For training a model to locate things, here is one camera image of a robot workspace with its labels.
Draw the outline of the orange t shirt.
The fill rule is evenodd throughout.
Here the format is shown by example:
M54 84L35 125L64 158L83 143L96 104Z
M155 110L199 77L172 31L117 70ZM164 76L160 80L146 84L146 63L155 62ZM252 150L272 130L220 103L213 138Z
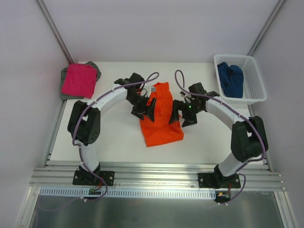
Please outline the orange t shirt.
M180 122L169 123L173 108L173 97L168 82L156 83L156 91L151 93L148 104L156 99L154 109L154 122L144 117L140 120L142 134L146 146L158 146L183 140L184 133Z

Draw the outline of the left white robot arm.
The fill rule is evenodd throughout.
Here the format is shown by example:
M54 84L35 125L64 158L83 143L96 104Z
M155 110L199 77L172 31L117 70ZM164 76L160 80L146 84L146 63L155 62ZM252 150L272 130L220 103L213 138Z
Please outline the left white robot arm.
M80 170L88 184L96 184L100 178L100 165L94 143L101 130L101 117L118 103L127 100L132 106L131 114L140 120L148 118L154 122L156 98L149 101L154 86L147 85L159 77L152 73L145 80L141 75L133 73L129 78L117 79L109 91L90 102L78 100L74 103L67 130L71 133L72 144L79 149Z

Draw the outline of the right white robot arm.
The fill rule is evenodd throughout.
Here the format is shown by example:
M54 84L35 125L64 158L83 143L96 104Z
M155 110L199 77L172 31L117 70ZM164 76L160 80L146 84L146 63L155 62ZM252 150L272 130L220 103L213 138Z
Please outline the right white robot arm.
M184 99L174 100L169 124L179 121L183 127L195 125L197 114L204 111L217 117L231 130L231 152L216 165L213 172L198 173L201 188L240 188L238 172L248 163L263 159L268 142L261 117L245 117L226 104L215 91L207 92L201 83L189 87L189 93L181 92Z

